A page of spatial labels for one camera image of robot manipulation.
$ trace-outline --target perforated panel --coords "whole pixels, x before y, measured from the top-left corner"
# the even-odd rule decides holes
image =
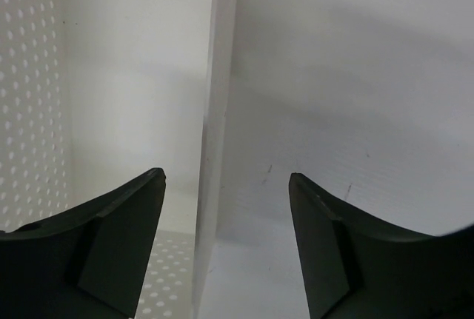
[[[158,231],[136,319],[189,318],[194,235]]]
[[[61,0],[0,0],[0,229],[69,207]]]

